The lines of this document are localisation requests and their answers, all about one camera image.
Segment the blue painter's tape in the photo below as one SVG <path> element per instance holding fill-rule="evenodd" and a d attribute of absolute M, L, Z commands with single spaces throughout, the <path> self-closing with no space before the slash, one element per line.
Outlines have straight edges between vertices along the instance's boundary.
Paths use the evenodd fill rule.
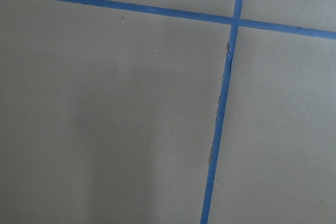
<path fill-rule="evenodd" d="M 236 48 L 236 41 L 237 41 L 242 6 L 243 6 L 243 0 L 236 0 L 234 12 L 233 12 L 230 37 L 229 37 L 230 50 L 225 60 L 223 82 L 222 82 L 222 88 L 220 91 L 221 95 L 220 95 L 217 119 L 216 119 L 216 124 L 215 124 L 213 153 L 212 153 L 212 159 L 211 159 L 211 163 L 210 163 L 209 170 L 208 170 L 208 178 L 206 182 L 203 209 L 202 209 L 202 215 L 201 215 L 201 224 L 207 224 L 208 219 L 209 219 L 211 198 L 212 198 L 212 192 L 214 188 L 217 159 L 218 159 L 218 153 L 219 153 L 219 145 L 220 145 L 220 139 L 222 137 L 226 101 L 227 101 L 228 89 L 229 89 L 229 84 L 230 84 L 232 60 L 233 60 L 235 48 Z"/>
<path fill-rule="evenodd" d="M 302 27 L 297 27 L 297 26 L 287 26 L 287 25 L 267 23 L 267 22 L 261 22 L 261 21 L 253 21 L 253 20 L 247 20 L 247 19 L 241 19 L 239 22 L 239 25 L 250 27 L 250 28 L 280 31 L 283 33 L 300 34 L 300 35 L 313 36 L 313 37 L 326 38 L 326 39 L 336 39 L 336 33 L 332 31 L 316 30 L 316 29 L 302 28 Z"/>
<path fill-rule="evenodd" d="M 232 22 L 232 18 L 225 17 L 225 16 L 187 12 L 184 10 L 174 10 L 174 9 L 160 8 L 160 7 L 148 6 L 148 5 L 137 5 L 137 4 L 124 3 L 124 2 L 116 2 L 116 1 L 110 1 L 110 0 L 57 0 L 57 1 L 86 4 L 86 5 L 93 5 L 93 6 L 101 6 L 101 7 L 107 7 L 107 8 L 122 9 L 122 10 L 131 10 L 134 12 L 150 13 L 150 14 L 157 14 L 157 15 L 177 17 L 177 18 L 187 18 L 187 19 L 201 20 L 201 21 L 228 24 L 228 25 L 230 25 Z"/>

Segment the blue tape strip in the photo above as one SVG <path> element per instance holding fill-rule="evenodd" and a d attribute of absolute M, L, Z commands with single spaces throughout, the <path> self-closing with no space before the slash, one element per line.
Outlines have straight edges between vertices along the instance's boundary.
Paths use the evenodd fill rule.
<path fill-rule="evenodd" d="M 326 38 L 326 39 L 336 39 L 336 33 L 332 31 L 316 30 L 316 29 L 302 28 L 302 27 L 297 27 L 297 26 L 287 26 L 287 25 L 267 23 L 267 22 L 254 21 L 254 20 L 248 20 L 248 19 L 241 19 L 239 22 L 239 25 L 250 27 L 250 28 L 280 31 L 283 33 L 300 34 L 300 35 L 313 36 L 313 37 Z"/>
<path fill-rule="evenodd" d="M 236 0 L 234 12 L 233 12 L 230 37 L 229 37 L 230 51 L 226 55 L 223 82 L 222 82 L 222 88 L 220 91 L 221 95 L 220 95 L 217 119 L 216 119 L 216 124 L 215 124 L 213 153 L 212 153 L 212 159 L 211 159 L 211 163 L 210 163 L 209 170 L 208 170 L 208 178 L 207 178 L 205 194 L 204 194 L 201 224 L 207 224 L 208 219 L 209 219 L 209 211 L 210 211 L 211 198 L 212 198 L 212 192 L 214 188 L 214 181 L 215 181 L 215 175 L 216 175 L 219 145 L 220 145 L 220 139 L 222 137 L 226 101 L 227 101 L 228 89 L 229 89 L 229 84 L 230 84 L 232 60 L 233 60 L 235 48 L 236 48 L 236 41 L 237 41 L 242 6 L 243 6 L 243 0 Z"/>
<path fill-rule="evenodd" d="M 150 13 L 150 14 L 157 14 L 157 15 L 177 17 L 177 18 L 195 19 L 195 20 L 214 22 L 214 23 L 220 23 L 220 24 L 228 24 L 228 25 L 230 25 L 232 22 L 232 18 L 225 17 L 225 16 L 187 12 L 184 10 L 174 10 L 174 9 L 155 7 L 155 6 L 137 5 L 137 4 L 116 2 L 116 1 L 109 1 L 109 0 L 57 0 L 57 1 L 93 5 L 93 6 L 101 6 L 101 7 L 107 7 L 107 8 L 122 9 L 122 10 L 131 10 L 134 12 Z"/>

